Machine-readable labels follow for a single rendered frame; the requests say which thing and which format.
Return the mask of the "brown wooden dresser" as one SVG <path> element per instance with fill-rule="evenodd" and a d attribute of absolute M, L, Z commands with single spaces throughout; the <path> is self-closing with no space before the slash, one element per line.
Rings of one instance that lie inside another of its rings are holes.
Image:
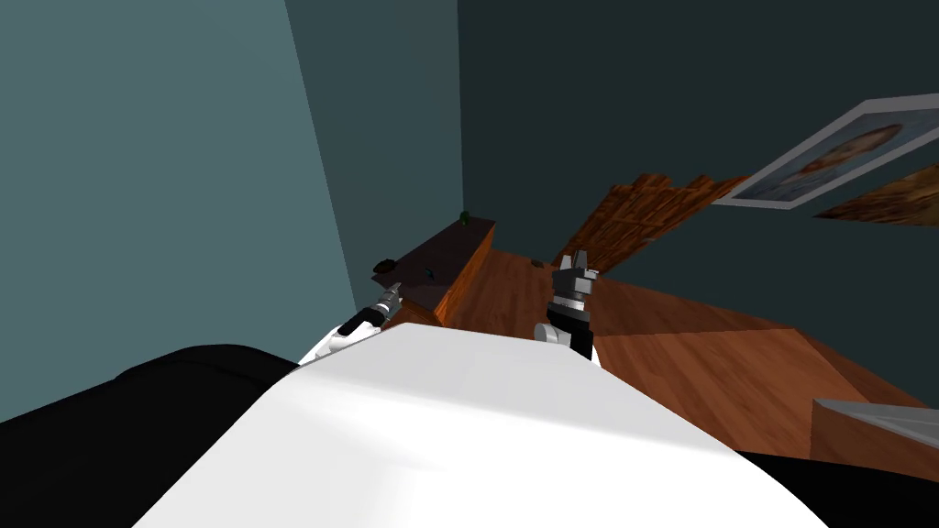
<path fill-rule="evenodd" d="M 437 326 L 452 326 L 455 313 L 481 270 L 496 223 L 470 216 L 457 220 L 395 260 L 372 279 L 383 288 L 397 282 L 403 308 Z"/>

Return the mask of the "brown wooden door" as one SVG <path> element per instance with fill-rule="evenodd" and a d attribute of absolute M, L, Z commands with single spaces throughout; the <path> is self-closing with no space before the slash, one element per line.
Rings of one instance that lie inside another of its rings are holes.
<path fill-rule="evenodd" d="M 664 174 L 643 173 L 630 185 L 614 185 L 552 265 L 584 250 L 591 268 L 607 273 L 745 180 L 713 181 L 700 175 L 674 186 Z"/>

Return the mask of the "brown unframed picture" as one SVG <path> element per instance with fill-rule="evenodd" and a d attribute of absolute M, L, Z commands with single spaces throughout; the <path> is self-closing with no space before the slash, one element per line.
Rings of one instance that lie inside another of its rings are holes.
<path fill-rule="evenodd" d="M 939 163 L 815 216 L 849 222 L 939 227 Z"/>

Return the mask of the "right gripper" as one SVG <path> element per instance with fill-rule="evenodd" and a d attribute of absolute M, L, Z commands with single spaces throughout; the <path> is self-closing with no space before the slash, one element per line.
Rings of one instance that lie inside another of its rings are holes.
<path fill-rule="evenodd" d="M 552 286 L 556 297 L 571 300 L 583 300 L 591 295 L 593 282 L 598 275 L 588 269 L 588 256 L 585 250 L 578 250 L 575 255 L 564 255 L 558 270 L 552 272 Z"/>

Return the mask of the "white framed portrait picture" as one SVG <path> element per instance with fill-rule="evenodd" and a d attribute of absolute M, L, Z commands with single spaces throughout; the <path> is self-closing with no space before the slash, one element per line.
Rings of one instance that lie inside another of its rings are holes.
<path fill-rule="evenodd" d="M 938 138 L 939 93 L 866 100 L 715 202 L 791 210 Z"/>

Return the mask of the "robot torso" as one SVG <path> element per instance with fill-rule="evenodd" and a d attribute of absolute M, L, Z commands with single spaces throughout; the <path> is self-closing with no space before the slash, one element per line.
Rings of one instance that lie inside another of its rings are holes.
<path fill-rule="evenodd" d="M 401 324 L 276 382 L 134 528 L 826 528 L 557 344 Z"/>

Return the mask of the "wooden cabinet with grey top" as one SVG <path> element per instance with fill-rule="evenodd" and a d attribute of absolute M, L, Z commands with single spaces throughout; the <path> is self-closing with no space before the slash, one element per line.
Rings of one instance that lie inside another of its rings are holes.
<path fill-rule="evenodd" d="M 817 399 L 810 458 L 939 483 L 939 410 Z"/>

